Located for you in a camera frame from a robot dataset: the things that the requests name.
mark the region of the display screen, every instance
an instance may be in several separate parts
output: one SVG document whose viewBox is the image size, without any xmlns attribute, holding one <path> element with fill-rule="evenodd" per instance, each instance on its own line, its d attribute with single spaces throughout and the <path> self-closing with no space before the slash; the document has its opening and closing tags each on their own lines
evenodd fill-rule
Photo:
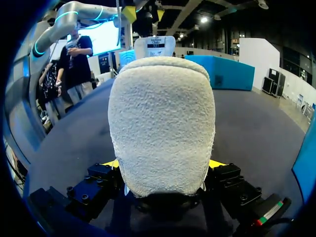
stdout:
<svg viewBox="0 0 316 237">
<path fill-rule="evenodd" d="M 82 36 L 89 36 L 93 46 L 93 56 L 120 49 L 118 42 L 119 29 L 114 26 L 113 21 L 96 24 L 79 30 Z"/>
</svg>

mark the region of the white robotic arm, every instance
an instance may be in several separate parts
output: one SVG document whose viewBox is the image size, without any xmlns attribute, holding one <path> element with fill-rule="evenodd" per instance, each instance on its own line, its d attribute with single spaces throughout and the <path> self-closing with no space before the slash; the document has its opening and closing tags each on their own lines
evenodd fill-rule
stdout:
<svg viewBox="0 0 316 237">
<path fill-rule="evenodd" d="M 137 1 L 136 11 L 141 9 L 146 1 Z M 76 28 L 78 20 L 114 20 L 118 17 L 116 7 L 107 7 L 101 5 L 85 4 L 78 1 L 71 1 L 61 6 L 57 12 L 55 23 L 49 27 L 36 40 L 33 45 L 33 54 L 35 57 L 41 57 L 45 51 L 57 40 L 69 34 Z"/>
</svg>

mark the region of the ceiling light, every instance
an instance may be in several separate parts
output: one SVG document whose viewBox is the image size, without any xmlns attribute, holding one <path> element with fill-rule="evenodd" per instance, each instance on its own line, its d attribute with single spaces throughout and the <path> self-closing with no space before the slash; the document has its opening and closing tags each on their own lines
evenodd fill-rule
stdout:
<svg viewBox="0 0 316 237">
<path fill-rule="evenodd" d="M 205 23 L 205 22 L 207 22 L 207 18 L 206 18 L 206 17 L 203 17 L 203 18 L 201 19 L 201 23 Z"/>
<path fill-rule="evenodd" d="M 268 10 L 268 9 L 269 9 L 269 7 L 268 7 L 268 5 L 267 5 L 267 3 L 266 3 L 265 0 L 258 0 L 258 5 L 259 5 L 259 7 L 261 7 L 262 9 L 265 9 L 265 10 Z"/>
<path fill-rule="evenodd" d="M 217 21 L 220 21 L 220 20 L 221 20 L 221 17 L 220 17 L 218 14 L 215 14 L 215 15 L 214 15 L 214 19 L 217 20 Z"/>
</svg>

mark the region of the gray floor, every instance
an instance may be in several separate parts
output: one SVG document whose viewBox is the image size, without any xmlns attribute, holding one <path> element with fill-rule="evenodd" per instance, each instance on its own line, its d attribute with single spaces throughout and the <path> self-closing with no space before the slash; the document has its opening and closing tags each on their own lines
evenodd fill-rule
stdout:
<svg viewBox="0 0 316 237">
<path fill-rule="evenodd" d="M 66 187 L 81 181 L 89 166 L 115 158 L 107 121 L 110 89 L 103 84 L 93 91 L 45 138 L 29 172 L 30 193 L 53 186 L 65 195 Z M 302 129 L 255 92 L 216 90 L 214 97 L 212 159 L 235 163 L 247 181 L 262 187 L 264 197 L 278 193 L 291 198 L 285 216 L 294 216 L 302 198 L 291 168 L 304 138 Z M 110 213 L 111 205 L 92 224 L 103 228 Z"/>
<path fill-rule="evenodd" d="M 310 126 L 310 121 L 291 100 L 285 99 L 283 97 L 275 98 L 254 87 L 252 90 L 261 95 L 263 99 L 269 101 L 280 110 L 285 112 L 305 133 L 307 132 L 307 129 Z"/>
</svg>

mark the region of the white fuzzy cover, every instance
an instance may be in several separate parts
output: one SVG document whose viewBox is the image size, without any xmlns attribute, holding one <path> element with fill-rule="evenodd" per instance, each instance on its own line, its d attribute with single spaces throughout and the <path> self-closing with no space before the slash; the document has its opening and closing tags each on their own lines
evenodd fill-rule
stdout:
<svg viewBox="0 0 316 237">
<path fill-rule="evenodd" d="M 201 186 L 215 135 L 203 67 L 175 57 L 131 62 L 114 81 L 108 116 L 123 180 L 135 195 L 192 195 Z"/>
</svg>

